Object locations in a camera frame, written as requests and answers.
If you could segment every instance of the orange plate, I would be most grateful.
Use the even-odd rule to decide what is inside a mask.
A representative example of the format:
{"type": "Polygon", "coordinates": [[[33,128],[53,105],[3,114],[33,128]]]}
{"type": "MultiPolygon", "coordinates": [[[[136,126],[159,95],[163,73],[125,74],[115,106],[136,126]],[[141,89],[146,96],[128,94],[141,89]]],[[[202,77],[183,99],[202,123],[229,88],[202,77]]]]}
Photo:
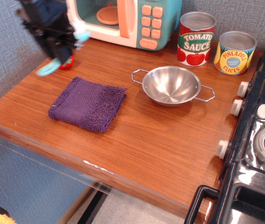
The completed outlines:
{"type": "Polygon", "coordinates": [[[108,6],[100,9],[97,12],[97,20],[103,24],[107,25],[117,25],[119,24],[118,19],[118,7],[108,6]]]}

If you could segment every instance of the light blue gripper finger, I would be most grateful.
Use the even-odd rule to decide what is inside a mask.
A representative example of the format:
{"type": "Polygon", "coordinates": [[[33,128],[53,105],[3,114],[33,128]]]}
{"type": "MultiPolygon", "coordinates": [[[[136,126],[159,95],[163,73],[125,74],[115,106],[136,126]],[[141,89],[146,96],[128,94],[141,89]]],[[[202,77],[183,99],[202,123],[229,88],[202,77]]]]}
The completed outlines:
{"type": "Polygon", "coordinates": [[[61,62],[58,58],[53,59],[50,63],[40,68],[36,73],[38,76],[47,76],[57,70],[61,66],[61,62]]]}
{"type": "Polygon", "coordinates": [[[86,30],[83,33],[74,34],[74,37],[81,43],[87,41],[90,38],[91,32],[86,30]]]}

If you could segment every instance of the toy stove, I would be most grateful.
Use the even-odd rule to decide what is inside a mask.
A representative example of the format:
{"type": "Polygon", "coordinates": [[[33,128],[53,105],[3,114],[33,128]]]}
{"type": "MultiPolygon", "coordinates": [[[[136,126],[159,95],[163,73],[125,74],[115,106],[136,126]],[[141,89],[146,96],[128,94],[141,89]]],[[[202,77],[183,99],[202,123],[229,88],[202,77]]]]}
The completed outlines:
{"type": "Polygon", "coordinates": [[[238,122],[216,155],[224,159],[219,190],[197,189],[185,223],[194,223],[202,199],[214,200],[208,223],[265,224],[265,51],[251,82],[242,82],[231,113],[238,122]]]}

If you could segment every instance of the floor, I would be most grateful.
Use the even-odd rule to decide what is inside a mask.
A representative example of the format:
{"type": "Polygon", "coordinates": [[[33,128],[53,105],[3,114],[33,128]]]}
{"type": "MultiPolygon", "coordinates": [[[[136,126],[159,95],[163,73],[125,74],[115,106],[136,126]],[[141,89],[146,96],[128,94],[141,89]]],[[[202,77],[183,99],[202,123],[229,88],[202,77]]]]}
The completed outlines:
{"type": "MultiPolygon", "coordinates": [[[[74,214],[68,224],[77,224],[96,190],[74,214]]],[[[92,224],[183,224],[184,219],[135,197],[112,189],[92,224]]]]}

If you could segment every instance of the microwave keypad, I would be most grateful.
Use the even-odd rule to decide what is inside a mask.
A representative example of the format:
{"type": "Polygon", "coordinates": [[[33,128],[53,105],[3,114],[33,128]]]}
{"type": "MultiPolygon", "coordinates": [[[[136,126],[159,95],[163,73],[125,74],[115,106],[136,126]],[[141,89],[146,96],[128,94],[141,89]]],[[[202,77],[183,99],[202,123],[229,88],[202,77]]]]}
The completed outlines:
{"type": "MultiPolygon", "coordinates": [[[[144,37],[151,37],[153,39],[159,39],[161,37],[161,30],[162,27],[162,19],[160,19],[163,15],[163,8],[162,7],[153,7],[149,5],[142,6],[142,36],[144,37]]],[[[140,40],[140,45],[143,48],[148,49],[156,49],[158,46],[158,42],[153,39],[142,38],[140,40]]]]}

